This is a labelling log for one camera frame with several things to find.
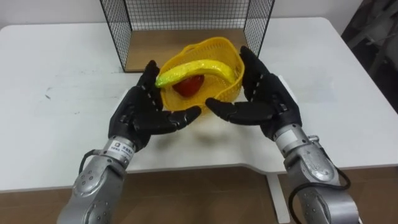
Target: red apple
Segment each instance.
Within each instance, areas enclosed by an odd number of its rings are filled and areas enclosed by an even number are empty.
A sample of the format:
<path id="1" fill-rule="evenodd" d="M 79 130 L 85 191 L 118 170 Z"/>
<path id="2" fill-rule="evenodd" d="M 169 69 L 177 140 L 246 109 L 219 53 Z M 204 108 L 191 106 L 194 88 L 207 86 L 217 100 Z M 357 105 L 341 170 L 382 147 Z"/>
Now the red apple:
<path id="1" fill-rule="evenodd" d="M 195 75 L 173 85 L 173 89 L 184 97 L 191 97 L 199 91 L 204 81 L 204 75 Z"/>

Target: plastic banana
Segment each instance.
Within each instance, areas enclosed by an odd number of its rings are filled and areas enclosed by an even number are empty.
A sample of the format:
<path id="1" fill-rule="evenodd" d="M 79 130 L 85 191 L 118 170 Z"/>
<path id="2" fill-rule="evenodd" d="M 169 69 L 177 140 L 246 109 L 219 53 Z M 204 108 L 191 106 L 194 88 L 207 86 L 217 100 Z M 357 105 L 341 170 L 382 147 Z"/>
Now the plastic banana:
<path id="1" fill-rule="evenodd" d="M 230 84 L 236 81 L 233 69 L 223 62 L 216 60 L 196 60 L 176 66 L 169 71 L 160 74 L 156 79 L 156 87 L 163 88 L 174 85 L 186 78 L 195 75 L 215 75 Z"/>

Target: yellow basket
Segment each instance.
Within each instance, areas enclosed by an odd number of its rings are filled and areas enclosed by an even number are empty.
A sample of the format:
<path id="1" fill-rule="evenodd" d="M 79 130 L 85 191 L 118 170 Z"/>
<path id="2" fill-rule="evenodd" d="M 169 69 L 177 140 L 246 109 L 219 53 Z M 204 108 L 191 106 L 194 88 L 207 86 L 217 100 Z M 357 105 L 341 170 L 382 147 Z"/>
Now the yellow basket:
<path id="1" fill-rule="evenodd" d="M 171 58 L 160 69 L 160 75 L 168 70 L 195 60 L 210 59 L 225 63 L 234 70 L 236 81 L 230 84 L 215 75 L 205 75 L 199 91 L 192 97 L 186 98 L 167 86 L 160 91 L 166 109 L 170 111 L 185 110 L 191 106 L 200 106 L 202 113 L 208 109 L 205 101 L 209 97 L 224 102 L 232 102 L 238 97 L 242 87 L 244 64 L 234 45 L 224 37 L 213 37 L 199 44 L 186 46 L 178 55 Z"/>

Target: table surface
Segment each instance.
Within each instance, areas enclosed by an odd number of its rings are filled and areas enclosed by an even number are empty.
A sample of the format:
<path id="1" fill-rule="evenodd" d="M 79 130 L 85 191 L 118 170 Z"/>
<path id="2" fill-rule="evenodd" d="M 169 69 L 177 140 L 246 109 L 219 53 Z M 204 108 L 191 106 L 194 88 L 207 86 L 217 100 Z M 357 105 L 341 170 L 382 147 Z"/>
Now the table surface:
<path id="1" fill-rule="evenodd" d="M 272 19 L 260 59 L 287 81 L 304 130 L 320 136 L 337 166 L 398 164 L 398 115 L 326 19 Z M 0 191 L 70 186 L 138 78 L 121 70 L 106 24 L 1 30 Z M 283 160 L 258 127 L 208 116 L 152 137 L 127 171 L 247 166 L 266 174 L 284 172 Z"/>

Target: robotic hand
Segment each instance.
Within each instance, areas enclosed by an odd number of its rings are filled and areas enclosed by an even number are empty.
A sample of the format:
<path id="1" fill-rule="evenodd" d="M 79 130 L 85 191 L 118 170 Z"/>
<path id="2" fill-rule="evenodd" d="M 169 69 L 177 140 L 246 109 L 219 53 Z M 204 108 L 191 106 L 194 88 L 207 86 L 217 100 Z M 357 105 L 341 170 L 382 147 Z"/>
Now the robotic hand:
<path id="1" fill-rule="evenodd" d="M 246 67 L 243 88 L 248 101 L 232 104 L 209 98 L 207 107 L 231 123 L 259 125 L 263 134 L 275 141 L 294 188 L 289 210 L 296 223 L 300 223 L 292 206 L 296 194 L 307 223 L 359 223 L 356 204 L 346 192 L 349 179 L 333 165 L 318 136 L 304 133 L 299 107 L 285 86 L 248 48 L 242 47 L 240 56 Z M 345 186 L 341 186 L 339 174 Z"/>
<path id="2" fill-rule="evenodd" d="M 147 145 L 151 135 L 182 129 L 200 115 L 198 106 L 174 113 L 162 111 L 160 90 L 155 87 L 158 73 L 156 63 L 149 62 L 113 114 L 105 147 L 84 156 L 72 197 L 61 211 L 58 224 L 110 223 L 134 153 Z M 91 155 L 92 160 L 83 169 Z"/>

